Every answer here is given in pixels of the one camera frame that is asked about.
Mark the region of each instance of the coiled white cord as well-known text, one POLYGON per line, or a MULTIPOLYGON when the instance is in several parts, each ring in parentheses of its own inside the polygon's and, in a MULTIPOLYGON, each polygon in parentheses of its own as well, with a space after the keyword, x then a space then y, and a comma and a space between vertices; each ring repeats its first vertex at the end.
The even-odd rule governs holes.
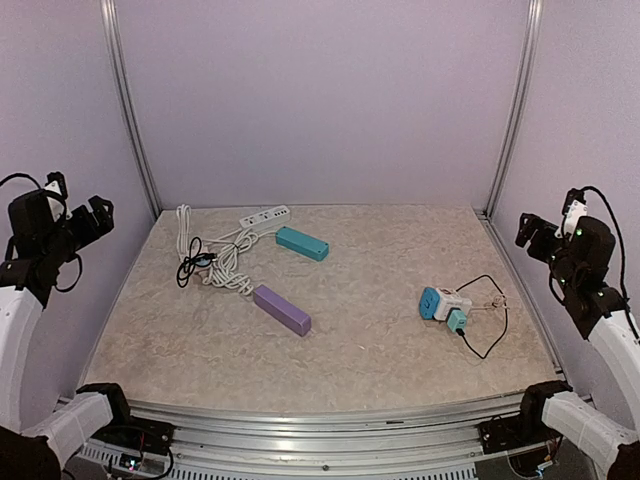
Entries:
MULTIPOLYGON (((178 239, 176 241, 176 249, 180 260, 182 260, 189 252, 189 229, 191 207, 189 205, 180 205, 176 209, 178 218, 178 239)), ((258 240, 266 235, 274 235, 275 232, 262 232, 257 234, 251 229, 238 228, 233 232, 227 233, 216 239, 203 239, 203 245, 211 247, 214 245, 224 245, 218 253, 211 265, 200 271, 202 283, 204 285, 212 285, 217 288, 228 288, 237 290, 239 294, 248 296, 253 292, 251 278, 244 273, 237 272, 238 255, 247 252, 253 247, 258 240), (235 240, 228 240, 229 237, 237 235, 235 240)))

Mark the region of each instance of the gray panel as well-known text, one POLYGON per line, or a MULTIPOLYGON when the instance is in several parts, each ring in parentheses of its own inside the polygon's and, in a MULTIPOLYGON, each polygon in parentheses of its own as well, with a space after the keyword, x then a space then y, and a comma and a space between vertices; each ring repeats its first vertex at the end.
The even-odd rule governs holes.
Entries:
MULTIPOLYGON (((82 253, 82 280, 72 293, 52 295, 36 329, 23 384, 24 419, 32 424, 76 387, 152 218, 118 110, 98 3, 0 2, 0 32, 0 177, 25 171, 43 180, 60 170, 73 207, 95 194, 115 203, 115 230, 82 253)), ((30 188, 7 184, 0 208, 30 188)), ((3 214, 3 249, 10 234, 3 214)), ((76 275, 75 265, 63 267, 60 285, 76 275)))
POLYGON ((528 2, 118 2, 163 203, 485 208, 528 2))
MULTIPOLYGON (((547 287, 548 269, 515 247, 522 212, 558 223, 566 191, 594 184, 608 196, 627 242, 631 306, 640 309, 640 12, 631 2, 545 4, 536 68, 511 170, 495 216, 508 252, 533 294, 569 380, 596 406, 631 426, 613 377, 547 287)), ((608 221, 595 196, 591 214, 608 221)), ((619 257, 609 273, 617 285, 619 257)))

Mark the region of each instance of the purple rectangular block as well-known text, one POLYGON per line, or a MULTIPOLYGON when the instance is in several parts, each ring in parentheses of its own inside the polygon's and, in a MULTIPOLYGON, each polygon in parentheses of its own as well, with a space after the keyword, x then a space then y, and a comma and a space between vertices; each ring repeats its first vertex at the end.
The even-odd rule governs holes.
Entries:
POLYGON ((309 315, 264 285, 260 285, 253 291, 253 301, 261 309, 301 337, 304 337, 311 330, 311 317, 309 315))

